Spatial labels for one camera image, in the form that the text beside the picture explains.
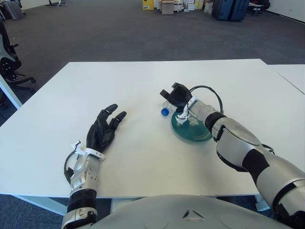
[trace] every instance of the white table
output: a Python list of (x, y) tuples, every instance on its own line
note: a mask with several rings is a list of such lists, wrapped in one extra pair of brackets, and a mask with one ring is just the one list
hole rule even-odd
[[(227, 116), (305, 170), (305, 97), (259, 59), (71, 62), (0, 128), (0, 193), (68, 197), (62, 171), (70, 143), (79, 139), (84, 147), (97, 114), (117, 103), (113, 116), (123, 110), (127, 116), (105, 152), (98, 197), (257, 194), (248, 173), (217, 157), (213, 140), (187, 142), (161, 117), (159, 92), (174, 82), (215, 89)], [(211, 92), (194, 94), (218, 108)]]
[(305, 94), (305, 64), (276, 64), (270, 67)]

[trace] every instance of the green bowl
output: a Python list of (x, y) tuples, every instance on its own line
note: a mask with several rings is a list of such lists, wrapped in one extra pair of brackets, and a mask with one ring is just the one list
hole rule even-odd
[(175, 112), (172, 115), (172, 126), (179, 136), (193, 142), (204, 142), (213, 137), (203, 123), (194, 117), (189, 117), (183, 124), (178, 123), (175, 117), (179, 114)]

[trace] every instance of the plastic bottle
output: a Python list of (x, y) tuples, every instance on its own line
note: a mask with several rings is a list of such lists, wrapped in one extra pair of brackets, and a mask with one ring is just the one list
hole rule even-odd
[(170, 104), (168, 101), (163, 103), (163, 109), (161, 110), (161, 114), (163, 117), (168, 117), (170, 114), (176, 111), (176, 107)]

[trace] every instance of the black chair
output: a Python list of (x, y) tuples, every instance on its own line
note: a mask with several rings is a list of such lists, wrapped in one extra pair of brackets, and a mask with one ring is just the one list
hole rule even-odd
[(17, 80), (19, 76), (25, 76), (16, 71), (21, 66), (21, 61), (18, 59), (14, 49), (17, 46), (18, 44), (10, 44), (4, 24), (0, 21), (0, 74), (8, 83), (10, 88), (28, 90), (31, 93), (34, 93), (35, 90), (33, 88), (18, 86), (19, 84), (29, 80), (31, 80), (32, 83), (36, 82), (36, 80), (33, 77)]

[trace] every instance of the floor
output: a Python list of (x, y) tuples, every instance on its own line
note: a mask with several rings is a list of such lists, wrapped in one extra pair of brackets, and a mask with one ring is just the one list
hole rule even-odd
[[(24, 19), (4, 22), (11, 43), (19, 44), (19, 72), (37, 80), (24, 86), (39, 90), (68, 62), (260, 58), (267, 64), (305, 64), (305, 25), (269, 12), (228, 22), (201, 10), (142, 11), (140, 0), (67, 2), (60, 8), (25, 10)], [(23, 103), (30, 98), (28, 92), (15, 93)], [(9, 101), (0, 106), (0, 125), (15, 111)], [(255, 210), (253, 197), (229, 201)], [(101, 204), (105, 211), (109, 205)], [(60, 228), (62, 220), (12, 196), (0, 195), (0, 209), (6, 212), (0, 214), (5, 229)]]

